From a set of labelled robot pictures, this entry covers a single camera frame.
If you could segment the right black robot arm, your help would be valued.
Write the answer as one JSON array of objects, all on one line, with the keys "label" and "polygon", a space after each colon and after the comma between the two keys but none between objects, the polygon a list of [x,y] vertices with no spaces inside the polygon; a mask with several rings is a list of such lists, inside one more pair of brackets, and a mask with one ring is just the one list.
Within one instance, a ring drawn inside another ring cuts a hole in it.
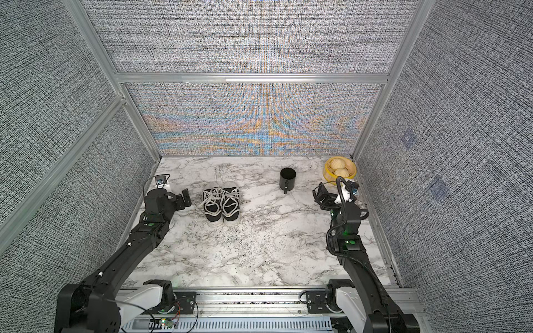
[{"label": "right black robot arm", "polygon": [[326,250],[339,261],[349,278],[330,280],[326,285],[326,305],[332,312],[343,313],[354,332],[420,332],[418,320],[393,301],[373,270],[359,227],[369,217],[353,193],[359,185],[339,176],[337,194],[319,183],[312,190],[313,199],[322,210],[330,212],[326,232]]}]

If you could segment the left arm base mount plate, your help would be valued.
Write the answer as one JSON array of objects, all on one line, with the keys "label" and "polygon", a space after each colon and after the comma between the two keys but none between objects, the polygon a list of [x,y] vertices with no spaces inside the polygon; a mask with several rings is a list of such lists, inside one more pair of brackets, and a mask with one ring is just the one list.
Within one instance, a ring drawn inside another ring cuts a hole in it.
[{"label": "left arm base mount plate", "polygon": [[196,309],[197,293],[195,291],[175,291],[174,299],[170,300],[168,295],[163,294],[159,304],[148,307],[145,315],[176,315],[193,314]]}]

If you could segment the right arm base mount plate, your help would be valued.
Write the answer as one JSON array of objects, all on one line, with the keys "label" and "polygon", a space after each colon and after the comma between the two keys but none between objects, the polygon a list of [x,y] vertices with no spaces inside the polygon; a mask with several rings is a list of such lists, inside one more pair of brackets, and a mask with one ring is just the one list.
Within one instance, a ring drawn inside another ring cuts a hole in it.
[{"label": "right arm base mount plate", "polygon": [[309,314],[332,314],[333,311],[327,303],[327,294],[325,291],[304,291],[301,296],[308,309]]}]

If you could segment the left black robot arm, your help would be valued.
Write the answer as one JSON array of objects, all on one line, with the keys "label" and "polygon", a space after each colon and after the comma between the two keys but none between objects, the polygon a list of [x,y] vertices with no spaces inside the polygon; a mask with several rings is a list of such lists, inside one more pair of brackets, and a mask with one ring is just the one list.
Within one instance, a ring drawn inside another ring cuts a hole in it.
[{"label": "left black robot arm", "polygon": [[55,332],[120,332],[136,316],[176,308],[172,283],[149,280],[124,299],[121,286],[170,230],[174,212],[191,206],[188,190],[173,194],[156,188],[144,197],[145,211],[125,243],[99,269],[58,294]]}]

